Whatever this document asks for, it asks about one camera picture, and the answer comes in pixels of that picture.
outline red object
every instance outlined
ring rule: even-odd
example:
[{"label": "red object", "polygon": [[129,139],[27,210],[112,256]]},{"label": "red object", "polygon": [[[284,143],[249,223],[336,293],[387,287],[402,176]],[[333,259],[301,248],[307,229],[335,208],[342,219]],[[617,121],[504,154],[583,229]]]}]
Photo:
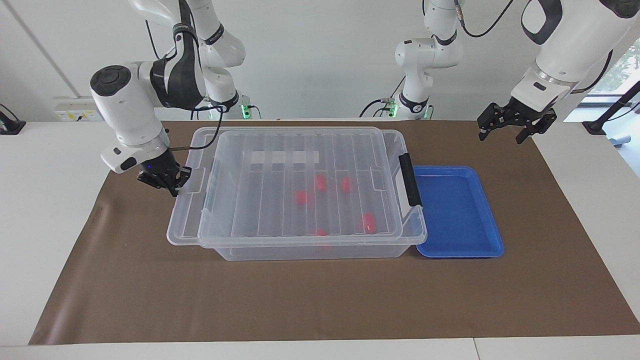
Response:
[{"label": "red object", "polygon": [[316,175],[316,189],[318,189],[319,192],[326,191],[326,178],[322,174]]},{"label": "red object", "polygon": [[362,225],[364,226],[364,231],[367,234],[376,233],[376,219],[373,217],[372,213],[366,213],[362,217]]},{"label": "red object", "polygon": [[304,190],[300,190],[296,192],[296,202],[298,205],[304,205],[307,203],[307,192]]},{"label": "red object", "polygon": [[351,180],[349,180],[348,176],[342,178],[342,182],[340,185],[342,186],[343,193],[348,193],[351,191]]}]

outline brown table covering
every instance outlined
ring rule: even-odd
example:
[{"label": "brown table covering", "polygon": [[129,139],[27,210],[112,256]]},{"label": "brown table covering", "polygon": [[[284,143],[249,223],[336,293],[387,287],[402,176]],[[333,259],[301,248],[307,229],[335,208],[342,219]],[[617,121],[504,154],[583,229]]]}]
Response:
[{"label": "brown table covering", "polygon": [[[213,125],[166,123],[174,145]],[[170,245],[174,200],[137,182],[137,171],[111,173],[29,343],[640,334],[540,152],[531,140],[516,145],[516,129],[480,142],[474,122],[314,125],[397,129],[414,165],[473,167],[504,255],[436,260],[412,247],[397,259],[228,262]]]}]

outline blue object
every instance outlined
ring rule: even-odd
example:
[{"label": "blue object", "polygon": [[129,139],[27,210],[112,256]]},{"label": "blue object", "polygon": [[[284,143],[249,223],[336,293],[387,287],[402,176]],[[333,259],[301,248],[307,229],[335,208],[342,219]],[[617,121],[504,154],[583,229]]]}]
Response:
[{"label": "blue object", "polygon": [[470,167],[415,166],[415,180],[427,223],[427,240],[418,251],[428,258],[496,258],[502,238]]}]

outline black handle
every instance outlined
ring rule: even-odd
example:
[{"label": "black handle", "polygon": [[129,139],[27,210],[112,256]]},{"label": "black handle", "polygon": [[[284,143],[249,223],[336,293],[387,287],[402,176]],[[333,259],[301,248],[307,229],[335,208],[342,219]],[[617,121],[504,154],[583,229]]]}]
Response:
[{"label": "black handle", "polygon": [[400,170],[402,171],[409,206],[422,206],[420,191],[418,191],[418,182],[415,180],[413,164],[411,164],[411,156],[409,156],[409,153],[407,152],[406,154],[398,156],[398,158],[400,159]]}]

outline white table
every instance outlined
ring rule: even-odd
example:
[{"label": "white table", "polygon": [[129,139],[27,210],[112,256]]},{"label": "white table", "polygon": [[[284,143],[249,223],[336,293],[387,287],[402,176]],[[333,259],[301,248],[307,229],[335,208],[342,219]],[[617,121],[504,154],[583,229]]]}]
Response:
[{"label": "white table", "polygon": [[[19,136],[0,136],[0,359],[640,357],[640,336],[27,347],[108,173],[99,153],[112,136],[105,123],[90,122],[34,122]],[[606,138],[580,124],[555,124],[535,141],[640,318],[640,179]]]}]

